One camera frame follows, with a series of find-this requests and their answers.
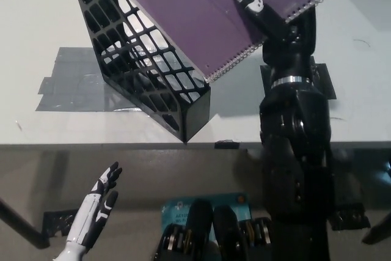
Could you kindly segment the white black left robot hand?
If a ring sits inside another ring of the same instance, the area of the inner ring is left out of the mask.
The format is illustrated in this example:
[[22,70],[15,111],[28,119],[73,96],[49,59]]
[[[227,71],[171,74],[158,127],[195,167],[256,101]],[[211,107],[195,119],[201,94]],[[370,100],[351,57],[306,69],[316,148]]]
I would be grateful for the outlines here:
[[102,233],[119,193],[114,190],[122,173],[118,162],[109,166],[85,196],[68,233],[67,241],[90,250]]

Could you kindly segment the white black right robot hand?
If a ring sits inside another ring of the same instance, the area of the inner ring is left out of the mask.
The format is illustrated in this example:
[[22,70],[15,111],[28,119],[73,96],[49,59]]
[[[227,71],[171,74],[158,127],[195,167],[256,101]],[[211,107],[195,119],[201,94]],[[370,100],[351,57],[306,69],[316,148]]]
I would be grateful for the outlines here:
[[236,0],[251,23],[266,37],[263,60],[271,69],[273,87],[313,83],[311,56],[316,45],[316,12],[311,7],[287,23],[264,0]]

